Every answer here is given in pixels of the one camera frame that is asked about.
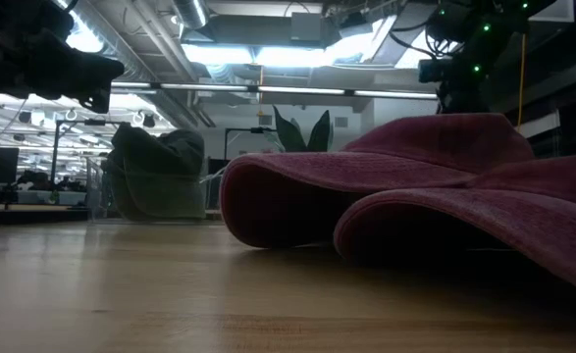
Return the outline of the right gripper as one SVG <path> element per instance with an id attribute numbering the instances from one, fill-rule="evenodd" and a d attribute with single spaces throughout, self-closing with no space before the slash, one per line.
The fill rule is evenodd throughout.
<path id="1" fill-rule="evenodd" d="M 463 51 L 439 60 L 439 114 L 488 112 L 482 84 L 495 67 L 499 53 Z"/>

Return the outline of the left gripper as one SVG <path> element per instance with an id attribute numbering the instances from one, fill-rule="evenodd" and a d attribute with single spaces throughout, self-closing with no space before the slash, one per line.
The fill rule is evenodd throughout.
<path id="1" fill-rule="evenodd" d="M 109 111 L 112 81 L 125 67 L 67 43 L 78 2 L 0 0 L 0 94 L 48 100 L 66 96 L 94 113 Z"/>

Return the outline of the dark green baseball cap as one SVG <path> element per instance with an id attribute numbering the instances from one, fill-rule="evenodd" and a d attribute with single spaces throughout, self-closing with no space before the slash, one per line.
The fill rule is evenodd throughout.
<path id="1" fill-rule="evenodd" d="M 195 128 L 155 136 L 129 123 L 119 125 L 103 164 L 115 206 L 133 222 L 205 217 L 200 184 L 205 144 Z"/>

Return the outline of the maroon baseball cap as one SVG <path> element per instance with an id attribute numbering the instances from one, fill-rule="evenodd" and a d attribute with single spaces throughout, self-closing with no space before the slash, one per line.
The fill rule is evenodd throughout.
<path id="1" fill-rule="evenodd" d="M 504 244 L 576 286 L 576 155 L 514 163 L 456 186 L 381 191 L 350 206 L 334 233 L 352 261 Z"/>
<path id="2" fill-rule="evenodd" d="M 401 118 L 336 152 L 249 154 L 230 161 L 220 210 L 227 229 L 244 244 L 306 245 L 330 239 L 341 215 L 365 196 L 457 187 L 533 157 L 529 142 L 501 114 Z"/>

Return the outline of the person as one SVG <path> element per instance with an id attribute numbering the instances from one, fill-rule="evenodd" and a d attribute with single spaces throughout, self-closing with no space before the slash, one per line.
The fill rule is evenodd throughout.
<path id="1" fill-rule="evenodd" d="M 50 191 L 53 188 L 50 176 L 45 172 L 25 171 L 21 183 L 28 184 L 28 190 Z"/>

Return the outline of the clear plastic bin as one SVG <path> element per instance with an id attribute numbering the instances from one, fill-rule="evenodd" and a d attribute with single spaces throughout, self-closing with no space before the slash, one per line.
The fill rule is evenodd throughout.
<path id="1" fill-rule="evenodd" d="M 217 176 L 181 176 L 126 171 L 104 158 L 87 166 L 88 217 L 94 223 L 198 224 L 220 221 L 221 212 L 210 202 Z"/>

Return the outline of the black bar with LED strips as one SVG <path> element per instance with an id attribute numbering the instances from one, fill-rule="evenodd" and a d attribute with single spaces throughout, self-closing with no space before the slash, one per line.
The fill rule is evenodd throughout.
<path id="1" fill-rule="evenodd" d="M 185 90 L 185 91 L 210 91 L 210 92 L 229 92 L 229 93 L 244 93 L 244 92 L 280 93 L 280 94 L 305 94 L 305 95 L 321 95 L 321 96 L 346 96 L 346 97 L 362 97 L 362 98 L 412 99 L 412 100 L 436 100 L 438 98 L 438 96 L 435 93 L 297 87 L 297 86 L 272 86 L 272 85 L 113 81 L 112 87 L 135 89 L 135 90 Z"/>

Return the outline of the grey ceiling box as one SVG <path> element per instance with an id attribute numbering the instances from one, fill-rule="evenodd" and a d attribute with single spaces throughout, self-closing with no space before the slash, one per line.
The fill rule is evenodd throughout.
<path id="1" fill-rule="evenodd" d="M 321 40 L 321 16 L 312 13 L 292 12 L 290 16 L 290 39 L 301 42 Z"/>

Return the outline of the snake plant in white pot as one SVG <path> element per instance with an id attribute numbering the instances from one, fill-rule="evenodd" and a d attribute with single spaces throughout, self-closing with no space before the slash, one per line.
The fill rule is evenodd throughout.
<path id="1" fill-rule="evenodd" d="M 300 128 L 293 121 L 282 117 L 278 108 L 273 107 L 276 134 L 286 152 L 328 152 L 333 144 L 334 126 L 330 111 L 323 113 L 312 128 L 309 140 L 304 141 Z"/>

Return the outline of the black metal stand frame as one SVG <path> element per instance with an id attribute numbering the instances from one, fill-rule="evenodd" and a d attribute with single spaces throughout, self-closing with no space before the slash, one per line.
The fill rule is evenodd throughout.
<path id="1" fill-rule="evenodd" d="M 258 127 L 250 127 L 250 128 L 238 128 L 238 127 L 227 127 L 225 128 L 225 132 L 224 132 L 224 148 L 223 148 L 223 159 L 224 160 L 228 160 L 228 150 L 229 150 L 229 145 L 231 144 L 230 138 L 229 138 L 229 134 L 232 131 L 236 131 L 236 132 L 249 132 L 252 134 L 264 134 L 266 132 L 270 133 L 270 132 L 277 132 L 276 129 L 272 129 L 272 128 L 268 128 L 268 127 L 262 127 L 262 126 L 258 126 Z"/>
<path id="2" fill-rule="evenodd" d="M 51 172 L 50 172 L 50 189 L 52 191 L 57 191 L 58 186 L 56 183 L 56 175 L 57 175 L 57 162 L 58 162 L 58 154 L 60 151 L 59 143 L 61 138 L 67 133 L 70 132 L 76 125 L 84 125 L 84 126 L 115 126 L 118 127 L 121 123 L 120 122 L 112 122 L 106 121 L 104 119 L 83 119 L 83 120 L 58 120 L 55 126 L 55 134 L 54 134 L 54 143 L 53 143 L 53 150 L 52 150 L 52 163 L 51 163 Z M 69 149 L 70 152 L 78 152 L 77 148 L 71 147 Z M 109 150 L 105 149 L 83 149 L 79 151 L 82 152 L 89 152 L 89 155 L 82 155 L 79 156 L 86 160 L 86 164 L 93 160 L 102 160 L 108 156 L 110 153 Z"/>

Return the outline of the round silver ventilation duct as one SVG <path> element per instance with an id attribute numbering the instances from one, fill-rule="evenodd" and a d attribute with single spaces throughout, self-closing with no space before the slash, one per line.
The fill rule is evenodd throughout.
<path id="1" fill-rule="evenodd" d="M 172 0 L 174 10 L 184 27 L 199 29 L 209 23 L 205 0 Z"/>

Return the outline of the black aluminium frame rail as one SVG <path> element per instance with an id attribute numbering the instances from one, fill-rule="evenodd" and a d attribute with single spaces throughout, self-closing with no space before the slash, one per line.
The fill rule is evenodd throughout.
<path id="1" fill-rule="evenodd" d="M 23 226 L 85 222 L 88 211 L 80 210 L 3 210 L 0 211 L 0 226 Z"/>

